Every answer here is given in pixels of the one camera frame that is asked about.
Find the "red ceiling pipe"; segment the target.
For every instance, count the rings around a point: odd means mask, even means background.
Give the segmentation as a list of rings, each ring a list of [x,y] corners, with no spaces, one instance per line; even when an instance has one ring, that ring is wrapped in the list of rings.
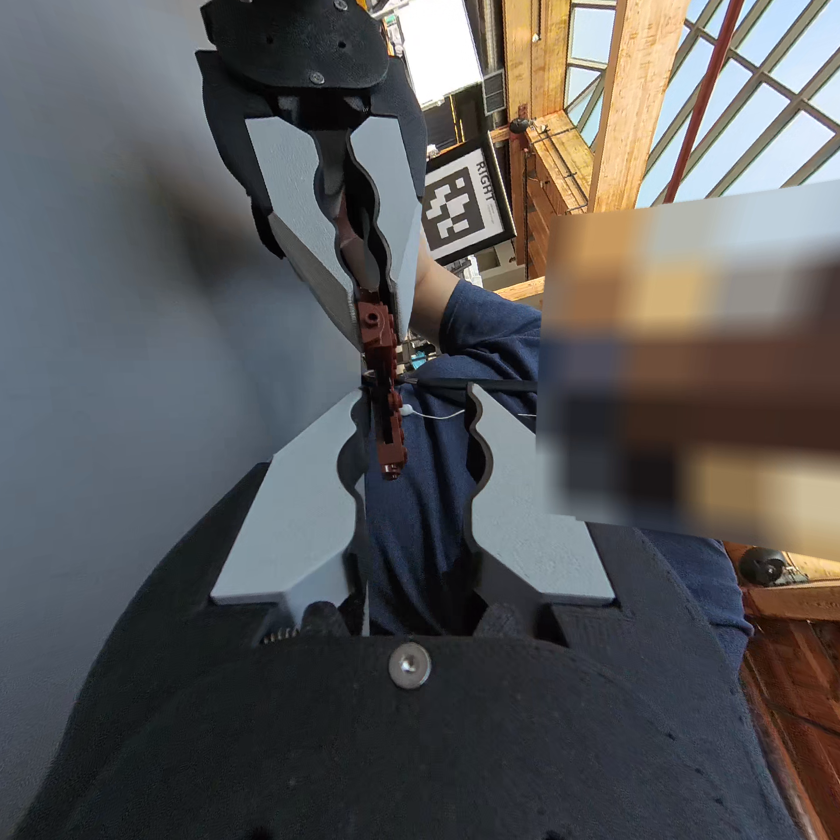
[[[717,83],[721,69],[727,58],[727,53],[732,42],[744,1],[729,1],[726,14],[723,18],[716,43],[711,53],[706,73],[700,84],[696,101],[690,114],[686,136],[680,147],[679,156],[675,163],[672,176],[668,182],[663,198],[663,204],[670,204],[675,201],[682,183],[683,176],[692,151],[694,150],[700,126],[705,117],[708,103]]]

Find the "white screen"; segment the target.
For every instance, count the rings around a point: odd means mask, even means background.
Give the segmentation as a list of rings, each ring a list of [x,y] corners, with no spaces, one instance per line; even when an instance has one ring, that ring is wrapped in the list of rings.
[[[463,1],[412,1],[397,12],[416,98],[433,107],[483,75]]]

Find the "person's right forearm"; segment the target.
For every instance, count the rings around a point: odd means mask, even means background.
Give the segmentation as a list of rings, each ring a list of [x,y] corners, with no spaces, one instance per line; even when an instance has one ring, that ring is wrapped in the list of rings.
[[[457,278],[419,248],[411,330],[438,356],[409,374],[412,385],[454,391],[456,383],[538,379],[541,313]]]

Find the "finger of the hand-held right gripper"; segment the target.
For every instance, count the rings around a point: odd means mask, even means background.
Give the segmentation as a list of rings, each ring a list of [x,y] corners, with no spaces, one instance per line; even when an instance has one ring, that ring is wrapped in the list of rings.
[[[413,311],[421,201],[398,120],[370,116],[348,139],[349,205],[360,213],[367,263],[378,291],[405,337]]]
[[[278,117],[247,119],[245,125],[271,204],[271,233],[334,326],[360,350],[354,279],[340,260],[337,230],[316,197],[315,139]]]

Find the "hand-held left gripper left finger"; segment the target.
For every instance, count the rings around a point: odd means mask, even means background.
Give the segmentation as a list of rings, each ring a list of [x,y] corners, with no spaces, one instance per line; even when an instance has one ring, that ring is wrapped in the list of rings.
[[[368,423],[355,388],[273,455],[211,590],[215,604],[305,611],[354,592]]]

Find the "brown toy brick assembly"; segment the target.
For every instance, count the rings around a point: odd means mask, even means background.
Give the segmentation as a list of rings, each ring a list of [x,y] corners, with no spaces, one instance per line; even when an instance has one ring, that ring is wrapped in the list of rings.
[[[396,390],[397,336],[394,318],[376,292],[363,290],[357,302],[364,371],[371,399],[375,448],[385,480],[396,480],[407,462],[403,400]]]

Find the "person in blue shirt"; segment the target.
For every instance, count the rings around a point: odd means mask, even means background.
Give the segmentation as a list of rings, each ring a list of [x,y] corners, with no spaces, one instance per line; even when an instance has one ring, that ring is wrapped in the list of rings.
[[[371,620],[379,633],[459,633],[453,576],[461,554],[466,503],[475,487],[468,472],[469,434],[463,420],[415,419],[408,424],[406,467],[385,480],[374,466],[365,480],[371,537]],[[752,635],[736,575],[713,539],[644,530],[708,620],[726,660],[738,670]]]

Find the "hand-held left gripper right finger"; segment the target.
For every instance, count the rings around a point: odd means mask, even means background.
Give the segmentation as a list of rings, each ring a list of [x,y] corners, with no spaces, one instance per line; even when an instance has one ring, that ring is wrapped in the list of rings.
[[[489,606],[609,606],[615,593],[586,525],[549,512],[537,440],[477,383],[467,386],[476,489],[464,537]]]

